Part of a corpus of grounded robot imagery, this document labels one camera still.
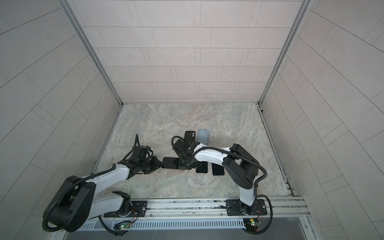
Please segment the purple-edged black phone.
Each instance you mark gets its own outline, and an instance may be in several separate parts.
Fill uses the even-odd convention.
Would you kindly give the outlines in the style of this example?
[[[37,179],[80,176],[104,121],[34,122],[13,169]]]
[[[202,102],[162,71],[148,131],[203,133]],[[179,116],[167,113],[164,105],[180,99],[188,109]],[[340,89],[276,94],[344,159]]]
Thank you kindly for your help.
[[[179,158],[175,157],[164,157],[162,168],[164,169],[171,169],[171,170],[178,170],[179,169]]]

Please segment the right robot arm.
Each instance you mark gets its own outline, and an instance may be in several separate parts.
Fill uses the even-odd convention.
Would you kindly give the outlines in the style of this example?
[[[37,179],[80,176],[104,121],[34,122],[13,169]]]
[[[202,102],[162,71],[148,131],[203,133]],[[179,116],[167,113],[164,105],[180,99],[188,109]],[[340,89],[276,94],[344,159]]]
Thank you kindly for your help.
[[[234,144],[230,148],[216,148],[178,140],[173,144],[173,150],[179,157],[181,169],[196,169],[202,162],[222,166],[240,187],[239,205],[242,211],[247,215],[255,211],[253,205],[258,182],[267,176],[267,172],[243,147]]]

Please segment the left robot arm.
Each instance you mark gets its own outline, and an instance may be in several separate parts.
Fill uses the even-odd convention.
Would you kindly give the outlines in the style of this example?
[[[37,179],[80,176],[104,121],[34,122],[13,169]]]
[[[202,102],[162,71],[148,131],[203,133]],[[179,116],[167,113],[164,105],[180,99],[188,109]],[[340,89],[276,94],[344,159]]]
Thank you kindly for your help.
[[[61,185],[43,213],[42,228],[45,232],[65,230],[74,232],[87,220],[112,213],[115,217],[139,214],[131,204],[131,196],[122,191],[98,197],[110,186],[137,174],[150,174],[163,163],[156,156],[149,159],[119,161],[111,168],[82,178],[70,176]]]

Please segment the black phone case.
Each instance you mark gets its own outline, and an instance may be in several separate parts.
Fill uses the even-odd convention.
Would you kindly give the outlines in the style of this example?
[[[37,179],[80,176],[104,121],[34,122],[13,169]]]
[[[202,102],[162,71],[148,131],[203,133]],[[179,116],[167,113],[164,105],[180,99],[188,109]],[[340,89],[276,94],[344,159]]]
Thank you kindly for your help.
[[[184,139],[187,143],[194,142],[196,140],[195,131],[185,131]]]

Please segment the light blue phone case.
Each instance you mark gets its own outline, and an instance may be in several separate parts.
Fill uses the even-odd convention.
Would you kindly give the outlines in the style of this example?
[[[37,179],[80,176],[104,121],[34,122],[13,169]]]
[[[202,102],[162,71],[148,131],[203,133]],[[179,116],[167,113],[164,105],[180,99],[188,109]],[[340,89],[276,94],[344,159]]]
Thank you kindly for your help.
[[[210,132],[208,129],[199,129],[197,134],[197,140],[201,144],[209,145]]]

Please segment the middle black phone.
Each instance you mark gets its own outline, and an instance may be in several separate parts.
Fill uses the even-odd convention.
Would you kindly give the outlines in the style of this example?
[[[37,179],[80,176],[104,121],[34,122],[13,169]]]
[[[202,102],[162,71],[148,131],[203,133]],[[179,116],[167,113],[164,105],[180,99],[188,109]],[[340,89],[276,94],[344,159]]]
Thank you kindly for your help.
[[[208,163],[201,162],[201,165],[196,169],[196,173],[207,174],[208,173]]]

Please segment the right black phone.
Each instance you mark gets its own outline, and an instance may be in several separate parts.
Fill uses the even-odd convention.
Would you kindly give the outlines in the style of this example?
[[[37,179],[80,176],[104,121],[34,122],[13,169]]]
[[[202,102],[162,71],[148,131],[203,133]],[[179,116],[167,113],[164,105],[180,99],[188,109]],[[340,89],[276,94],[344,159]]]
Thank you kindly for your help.
[[[214,176],[223,176],[225,174],[224,167],[221,165],[212,163],[212,173]]]

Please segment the left circuit board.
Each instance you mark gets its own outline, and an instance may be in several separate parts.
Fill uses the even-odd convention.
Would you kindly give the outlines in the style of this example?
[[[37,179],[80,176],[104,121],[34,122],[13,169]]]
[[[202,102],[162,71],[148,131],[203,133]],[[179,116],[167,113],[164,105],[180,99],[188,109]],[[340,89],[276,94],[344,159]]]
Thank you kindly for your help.
[[[114,230],[115,231],[127,231],[132,225],[131,221],[123,221],[115,224]]]

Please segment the circuit board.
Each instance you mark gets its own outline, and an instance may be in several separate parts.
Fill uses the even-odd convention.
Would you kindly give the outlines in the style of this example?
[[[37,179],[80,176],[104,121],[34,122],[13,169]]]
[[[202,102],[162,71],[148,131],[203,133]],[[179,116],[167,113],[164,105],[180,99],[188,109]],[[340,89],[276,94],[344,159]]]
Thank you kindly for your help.
[[[262,224],[263,221],[259,219],[243,219],[244,226],[248,231],[258,231]]]
[[[115,231],[127,231],[132,225],[131,221],[123,221],[115,224],[114,230]]]

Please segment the ventilation grille strip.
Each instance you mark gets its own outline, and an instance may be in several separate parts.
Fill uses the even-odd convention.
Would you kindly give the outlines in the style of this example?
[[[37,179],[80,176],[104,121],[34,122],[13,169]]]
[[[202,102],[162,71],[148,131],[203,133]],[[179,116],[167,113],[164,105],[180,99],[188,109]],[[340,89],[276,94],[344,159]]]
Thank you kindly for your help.
[[[122,221],[107,221],[105,225],[114,230],[115,224]],[[128,231],[144,230],[192,230],[192,229],[245,229],[243,219],[158,219],[137,220]],[[103,231],[105,228],[99,220],[90,220],[83,224],[77,231]]]

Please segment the right circuit board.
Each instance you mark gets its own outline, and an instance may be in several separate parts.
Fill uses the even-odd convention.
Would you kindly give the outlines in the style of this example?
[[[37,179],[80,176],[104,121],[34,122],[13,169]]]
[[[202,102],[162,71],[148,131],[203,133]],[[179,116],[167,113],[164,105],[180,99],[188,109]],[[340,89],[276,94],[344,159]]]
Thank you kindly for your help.
[[[248,231],[258,231],[262,224],[263,221],[259,219],[243,219],[244,226]]]

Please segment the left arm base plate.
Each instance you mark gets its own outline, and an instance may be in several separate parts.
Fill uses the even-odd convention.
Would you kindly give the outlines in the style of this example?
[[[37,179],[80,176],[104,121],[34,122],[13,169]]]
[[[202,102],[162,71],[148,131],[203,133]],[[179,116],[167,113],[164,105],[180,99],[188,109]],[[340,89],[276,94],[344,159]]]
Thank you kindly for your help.
[[[105,218],[137,218],[144,217],[147,201],[125,201],[119,210],[103,215]]]

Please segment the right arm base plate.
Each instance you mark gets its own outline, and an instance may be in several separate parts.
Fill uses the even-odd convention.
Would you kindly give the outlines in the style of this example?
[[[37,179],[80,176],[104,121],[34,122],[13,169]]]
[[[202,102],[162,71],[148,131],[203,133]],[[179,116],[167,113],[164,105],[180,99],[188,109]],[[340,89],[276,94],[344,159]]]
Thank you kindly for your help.
[[[253,205],[248,206],[240,200],[226,200],[228,216],[266,216],[268,214],[265,201],[256,199]]]

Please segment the aluminium mounting rail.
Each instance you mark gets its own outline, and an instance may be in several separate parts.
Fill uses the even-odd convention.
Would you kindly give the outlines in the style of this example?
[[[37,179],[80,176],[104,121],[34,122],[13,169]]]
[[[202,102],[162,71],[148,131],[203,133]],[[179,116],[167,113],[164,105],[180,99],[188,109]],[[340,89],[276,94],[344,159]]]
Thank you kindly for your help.
[[[109,219],[212,219],[212,218],[260,218],[267,217],[308,217],[310,211],[302,197],[271,196],[265,201],[268,214],[266,216],[228,216],[226,200],[235,198],[174,198],[174,199],[132,199],[131,201],[147,201],[144,217],[109,218]]]

